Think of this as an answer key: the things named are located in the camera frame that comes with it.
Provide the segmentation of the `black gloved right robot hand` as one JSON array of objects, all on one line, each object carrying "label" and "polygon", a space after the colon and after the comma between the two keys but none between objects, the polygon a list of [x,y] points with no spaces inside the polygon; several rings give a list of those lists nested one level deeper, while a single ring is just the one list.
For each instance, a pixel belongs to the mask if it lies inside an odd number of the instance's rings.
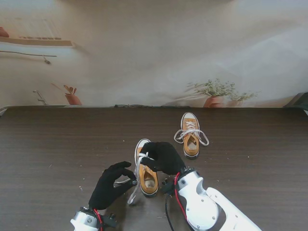
[{"label": "black gloved right robot hand", "polygon": [[148,142],[142,147],[140,153],[148,156],[141,160],[141,164],[153,172],[161,171],[168,175],[177,175],[186,167],[176,149],[169,142]]}]

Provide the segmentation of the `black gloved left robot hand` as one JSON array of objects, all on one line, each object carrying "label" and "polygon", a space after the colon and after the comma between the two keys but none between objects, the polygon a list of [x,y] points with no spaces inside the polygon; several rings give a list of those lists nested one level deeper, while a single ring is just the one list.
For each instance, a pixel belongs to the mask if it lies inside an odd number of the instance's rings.
[{"label": "black gloved left robot hand", "polygon": [[[102,173],[90,197],[90,209],[104,210],[108,208],[118,197],[136,185],[133,183],[133,181],[137,181],[136,176],[128,169],[130,166],[130,162],[122,161],[109,166]],[[115,181],[121,176],[126,176],[129,180],[114,187]]]}]

